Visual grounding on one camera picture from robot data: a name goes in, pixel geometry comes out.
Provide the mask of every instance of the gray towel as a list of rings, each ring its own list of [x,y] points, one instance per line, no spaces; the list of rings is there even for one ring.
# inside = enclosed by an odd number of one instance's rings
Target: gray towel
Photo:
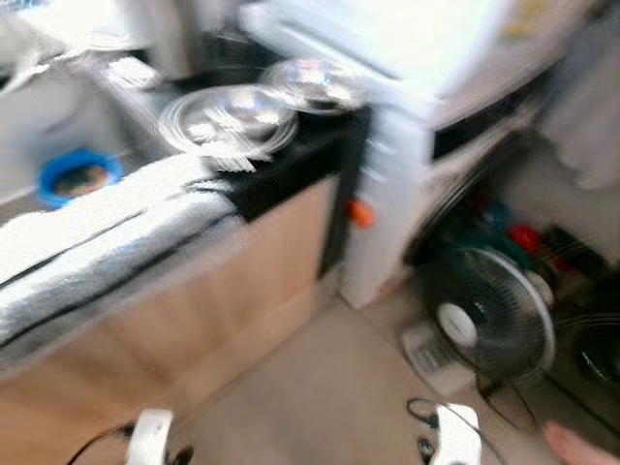
[[[0,289],[0,368],[14,366],[154,278],[170,275],[187,261],[188,250],[196,254],[199,246],[226,240],[230,253],[242,243],[243,226],[223,196],[188,193],[152,206],[5,286]],[[68,313],[62,325],[46,323],[30,335],[41,320],[55,320],[59,313]]]
[[[0,283],[213,177],[204,159],[175,155],[50,212],[27,213],[0,228]]]

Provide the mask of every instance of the fan grille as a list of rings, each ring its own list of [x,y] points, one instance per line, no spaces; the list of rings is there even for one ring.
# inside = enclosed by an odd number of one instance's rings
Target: fan grille
[[[424,276],[434,318],[440,305],[452,303],[476,325],[474,345],[453,345],[478,373],[492,380],[523,381],[546,368],[553,348],[542,313],[546,308],[510,262],[494,252],[460,249],[433,263]]]

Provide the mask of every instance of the orange knob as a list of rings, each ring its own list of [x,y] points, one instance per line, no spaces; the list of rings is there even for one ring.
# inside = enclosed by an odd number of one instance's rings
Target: orange knob
[[[348,201],[347,202],[347,215],[349,219],[353,221],[358,228],[367,230],[372,227],[377,218],[372,207],[365,201]]]

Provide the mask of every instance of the black cord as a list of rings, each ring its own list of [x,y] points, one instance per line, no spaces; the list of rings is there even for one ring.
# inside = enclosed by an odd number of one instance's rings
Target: black cord
[[[106,431],[99,433],[98,435],[90,439],[81,448],[79,448],[79,450],[76,453],[74,453],[71,459],[69,459],[66,465],[74,465],[74,463],[76,463],[76,461],[81,457],[81,455],[85,453],[93,444],[97,443],[98,441],[101,441],[102,439],[107,438],[108,436],[119,435],[123,438],[130,438],[131,435],[134,433],[134,425],[135,424],[133,422],[130,422],[130,423],[124,424],[123,426],[112,428],[112,429],[107,429]]]
[[[523,404],[523,407],[525,408],[525,410],[527,411],[528,415],[530,416],[530,420],[532,421],[533,427],[530,430],[524,430],[523,428],[517,426],[517,424],[512,421],[510,418],[508,418],[508,416],[504,415],[498,408],[497,406],[491,401],[491,396],[482,396],[482,399],[484,399],[484,402],[486,402],[486,405],[489,406],[489,408],[495,412],[503,421],[505,421],[507,424],[509,424],[510,426],[512,426],[514,429],[516,429],[517,431],[521,431],[523,433],[533,433],[535,431],[538,431],[539,429],[539,422],[536,419],[536,416],[534,415],[534,412],[532,411],[532,408],[530,407],[530,405],[527,403],[527,401],[525,400],[525,397],[523,397],[523,394],[521,393],[521,391],[519,391],[519,389],[517,389],[515,386],[511,386],[512,390],[514,391],[514,393],[516,394],[516,396],[519,398],[519,400],[521,401],[521,403]]]
[[[474,432],[476,432],[476,434],[478,434],[478,436],[480,437],[482,442],[489,448],[489,450],[491,450],[491,452],[493,452],[493,455],[495,455],[495,458],[497,458],[497,460],[502,465],[509,465],[508,461],[497,450],[495,445],[489,439],[486,438],[484,433],[482,433],[479,428],[474,426],[472,423],[470,423],[468,420],[466,420],[463,416],[461,416],[458,412],[456,412],[449,404],[446,404],[444,402],[436,402],[435,400],[427,398],[427,397],[414,397],[413,399],[409,399],[405,403],[405,408],[407,409],[407,412],[409,413],[409,415],[411,415],[415,419],[417,419],[417,420],[419,420],[419,421],[421,421],[423,423],[429,424],[429,425],[431,425],[432,423],[436,422],[436,419],[433,421],[432,418],[423,417],[418,412],[416,412],[416,405],[417,404],[426,404],[426,405],[430,404],[430,405],[432,405],[435,408],[437,408],[437,406],[441,405],[442,407],[450,410],[453,414],[455,414],[457,417],[459,417],[461,419],[461,421],[463,421],[472,431],[474,431]]]

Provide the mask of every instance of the white appliance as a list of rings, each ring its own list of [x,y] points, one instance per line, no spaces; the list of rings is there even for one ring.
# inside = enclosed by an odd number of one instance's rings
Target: white appliance
[[[361,307],[402,270],[424,219],[538,109],[555,63],[593,0],[265,0],[240,10],[258,42],[335,59],[368,80],[374,120],[342,294]]]

